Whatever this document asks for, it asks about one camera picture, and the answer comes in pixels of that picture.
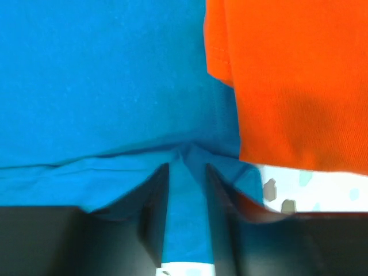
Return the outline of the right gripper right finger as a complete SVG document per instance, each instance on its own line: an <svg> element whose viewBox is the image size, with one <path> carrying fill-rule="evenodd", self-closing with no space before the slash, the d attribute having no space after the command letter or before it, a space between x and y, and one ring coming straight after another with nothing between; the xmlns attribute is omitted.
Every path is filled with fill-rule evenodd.
<svg viewBox="0 0 368 276"><path fill-rule="evenodd" d="M216 275L367 274L367 214L283 214L259 205L206 165Z"/></svg>

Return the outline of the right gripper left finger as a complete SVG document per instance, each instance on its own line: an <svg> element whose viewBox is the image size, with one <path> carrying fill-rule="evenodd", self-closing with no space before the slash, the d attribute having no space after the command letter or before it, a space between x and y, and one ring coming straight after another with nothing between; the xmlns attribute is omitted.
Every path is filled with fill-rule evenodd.
<svg viewBox="0 0 368 276"><path fill-rule="evenodd" d="M1 207L2 275L155 275L162 264L169 165L94 212Z"/></svg>

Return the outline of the blue t shirt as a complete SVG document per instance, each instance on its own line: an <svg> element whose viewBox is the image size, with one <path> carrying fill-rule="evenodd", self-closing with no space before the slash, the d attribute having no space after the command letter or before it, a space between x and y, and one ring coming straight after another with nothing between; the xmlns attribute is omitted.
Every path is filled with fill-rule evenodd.
<svg viewBox="0 0 368 276"><path fill-rule="evenodd" d="M210 163L261 201L204 1L1 2L1 204L98 209L170 165L163 261L212 263Z"/></svg>

